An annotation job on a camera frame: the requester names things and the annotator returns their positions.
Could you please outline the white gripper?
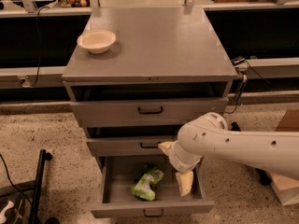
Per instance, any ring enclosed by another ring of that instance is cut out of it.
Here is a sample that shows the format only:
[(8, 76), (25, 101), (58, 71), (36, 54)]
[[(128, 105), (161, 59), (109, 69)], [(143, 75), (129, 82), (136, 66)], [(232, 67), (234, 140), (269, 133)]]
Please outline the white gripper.
[(188, 195), (192, 190), (193, 169), (200, 162), (201, 157), (187, 152), (179, 141), (166, 141), (158, 144), (158, 148), (168, 156), (172, 166), (178, 171), (176, 179), (181, 196)]

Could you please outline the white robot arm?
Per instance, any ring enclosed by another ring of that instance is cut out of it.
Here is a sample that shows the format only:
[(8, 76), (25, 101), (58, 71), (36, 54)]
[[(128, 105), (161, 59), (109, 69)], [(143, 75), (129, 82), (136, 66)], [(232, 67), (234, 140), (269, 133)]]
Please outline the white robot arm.
[(184, 124), (177, 140), (158, 148), (177, 171), (182, 196), (191, 192), (193, 169), (205, 155), (299, 179), (299, 133), (230, 131), (224, 117), (214, 112)]

